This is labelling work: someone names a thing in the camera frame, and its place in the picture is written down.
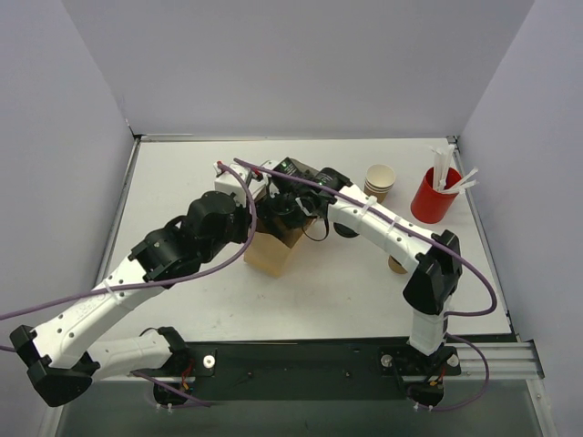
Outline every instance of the screw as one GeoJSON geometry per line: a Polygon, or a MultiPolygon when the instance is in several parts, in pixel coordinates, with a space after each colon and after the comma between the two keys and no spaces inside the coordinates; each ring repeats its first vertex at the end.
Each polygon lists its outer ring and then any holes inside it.
{"type": "Polygon", "coordinates": [[[381,364],[383,367],[391,367],[393,364],[393,357],[391,355],[383,355],[381,357],[381,364]]]}
{"type": "Polygon", "coordinates": [[[212,355],[207,355],[202,360],[202,364],[204,365],[205,368],[212,369],[213,367],[215,367],[215,357],[213,357],[212,355]]]}

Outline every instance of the gray floor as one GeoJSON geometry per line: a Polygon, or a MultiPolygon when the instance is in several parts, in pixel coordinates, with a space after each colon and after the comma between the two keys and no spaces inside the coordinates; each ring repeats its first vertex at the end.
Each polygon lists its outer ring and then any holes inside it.
{"type": "MultiPolygon", "coordinates": [[[[450,381],[444,404],[479,381],[450,381]]],[[[156,412],[143,382],[102,382],[65,409],[57,436],[539,436],[523,381],[493,381],[456,412],[414,412],[410,401],[237,401],[210,409],[156,412]]]]}

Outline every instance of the cable tie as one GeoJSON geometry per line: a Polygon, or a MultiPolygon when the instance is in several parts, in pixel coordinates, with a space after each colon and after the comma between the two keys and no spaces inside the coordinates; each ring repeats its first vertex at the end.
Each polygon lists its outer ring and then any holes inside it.
{"type": "Polygon", "coordinates": [[[386,234],[385,236],[388,237],[389,234],[391,233],[391,231],[394,228],[395,223],[398,223],[401,220],[401,216],[394,216],[393,222],[391,223],[391,225],[389,225],[389,229],[386,230],[386,234]]]}
{"type": "Polygon", "coordinates": [[[117,303],[118,305],[121,305],[121,299],[120,299],[120,298],[119,298],[119,296],[118,296],[118,295],[115,293],[115,291],[114,291],[114,290],[112,290],[112,289],[111,289],[111,287],[109,287],[109,284],[107,283],[107,279],[103,279],[103,285],[104,285],[104,287],[106,288],[106,290],[107,290],[107,293],[109,293],[109,294],[110,294],[110,295],[113,297],[113,299],[115,299],[115,300],[116,300],[116,303],[117,303]]]}

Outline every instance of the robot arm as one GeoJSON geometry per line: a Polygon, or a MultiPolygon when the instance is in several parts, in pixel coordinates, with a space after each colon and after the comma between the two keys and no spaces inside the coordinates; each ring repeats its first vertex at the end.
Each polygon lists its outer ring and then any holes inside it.
{"type": "MultiPolygon", "coordinates": [[[[259,196],[261,182],[255,180],[252,186],[259,196]]],[[[217,178],[216,188],[193,201],[186,216],[150,232],[94,288],[136,285],[132,290],[83,298],[52,320],[34,328],[20,326],[11,333],[10,339],[28,367],[29,379],[49,406],[72,401],[92,381],[137,369],[158,369],[170,357],[173,363],[182,362],[186,367],[188,347],[172,328],[134,339],[97,340],[138,305],[171,287],[156,286],[156,282],[196,273],[227,244],[247,239],[251,215],[245,208],[244,192],[240,195],[239,182],[225,173],[217,178]],[[181,359],[177,360],[177,355],[182,355],[181,359]]]]}

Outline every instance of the white straw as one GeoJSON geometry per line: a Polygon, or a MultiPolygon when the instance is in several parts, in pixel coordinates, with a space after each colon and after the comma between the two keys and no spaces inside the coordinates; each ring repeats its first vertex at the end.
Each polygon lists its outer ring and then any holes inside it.
{"type": "Polygon", "coordinates": [[[458,187],[451,187],[448,188],[444,191],[442,191],[442,194],[455,194],[455,193],[461,193],[463,192],[465,189],[471,188],[473,187],[475,184],[477,184],[477,180],[472,180],[471,182],[468,182],[464,185],[460,185],[458,187]]]}
{"type": "Polygon", "coordinates": [[[477,167],[474,167],[470,170],[470,172],[465,175],[463,178],[461,178],[459,181],[457,181],[452,187],[448,188],[448,189],[454,189],[454,188],[458,188],[459,186],[461,186],[462,184],[466,183],[468,179],[470,179],[475,173],[477,173],[477,167]]]}

